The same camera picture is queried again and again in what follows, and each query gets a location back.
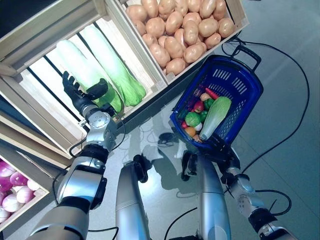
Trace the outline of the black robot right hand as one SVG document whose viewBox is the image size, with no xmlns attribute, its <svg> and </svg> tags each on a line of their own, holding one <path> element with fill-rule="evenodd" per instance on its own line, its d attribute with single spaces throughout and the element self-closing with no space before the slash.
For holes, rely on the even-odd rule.
<svg viewBox="0 0 320 240">
<path fill-rule="evenodd" d="M 208 159 L 217 164 L 219 171 L 224 174 L 229 169 L 240 171 L 240 160 L 231 146 L 221 138 L 213 138 L 205 142 L 200 151 Z"/>
</svg>

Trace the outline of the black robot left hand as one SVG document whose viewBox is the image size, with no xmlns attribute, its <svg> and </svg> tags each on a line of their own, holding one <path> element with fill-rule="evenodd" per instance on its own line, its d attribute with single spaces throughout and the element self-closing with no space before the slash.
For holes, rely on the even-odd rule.
<svg viewBox="0 0 320 240">
<path fill-rule="evenodd" d="M 62 84 L 64 92 L 69 96 L 73 106 L 84 117 L 84 109 L 89 106 L 98 108 L 94 100 L 102 97 L 108 92 L 108 83 L 104 78 L 101 78 L 98 83 L 87 89 L 87 92 L 80 90 L 80 84 L 67 71 L 62 74 Z"/>
</svg>

